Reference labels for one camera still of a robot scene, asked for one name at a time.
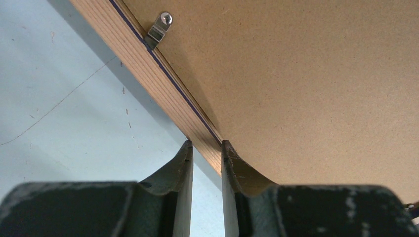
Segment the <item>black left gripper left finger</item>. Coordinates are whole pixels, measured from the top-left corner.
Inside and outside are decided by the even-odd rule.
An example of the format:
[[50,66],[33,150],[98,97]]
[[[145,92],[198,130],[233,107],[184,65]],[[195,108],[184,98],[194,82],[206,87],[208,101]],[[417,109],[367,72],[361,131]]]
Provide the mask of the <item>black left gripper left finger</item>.
[[185,141],[146,179],[126,182],[31,182],[0,205],[3,237],[187,237],[193,144]]

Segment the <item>brown cardboard backing board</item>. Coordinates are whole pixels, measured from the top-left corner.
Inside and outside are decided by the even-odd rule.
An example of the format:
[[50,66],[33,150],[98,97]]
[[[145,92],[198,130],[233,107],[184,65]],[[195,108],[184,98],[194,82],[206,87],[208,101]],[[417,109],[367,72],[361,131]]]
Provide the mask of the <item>brown cardboard backing board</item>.
[[282,184],[419,198],[416,0],[127,0],[221,137]]

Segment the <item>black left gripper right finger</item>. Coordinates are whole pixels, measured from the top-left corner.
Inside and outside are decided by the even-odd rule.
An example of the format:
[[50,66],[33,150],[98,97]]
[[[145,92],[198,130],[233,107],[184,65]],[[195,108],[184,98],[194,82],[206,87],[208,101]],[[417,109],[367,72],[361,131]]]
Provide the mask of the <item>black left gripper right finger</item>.
[[376,185],[279,185],[221,145],[228,237],[416,237],[399,198]]

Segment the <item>wooden picture frame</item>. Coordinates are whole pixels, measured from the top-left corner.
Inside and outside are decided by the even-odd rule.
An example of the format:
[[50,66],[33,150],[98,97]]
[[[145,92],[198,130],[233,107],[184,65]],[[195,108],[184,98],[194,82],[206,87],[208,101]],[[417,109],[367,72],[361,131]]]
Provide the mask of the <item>wooden picture frame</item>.
[[121,0],[71,3],[203,158],[221,173],[220,135],[164,56],[158,49],[147,47],[145,32],[125,3]]

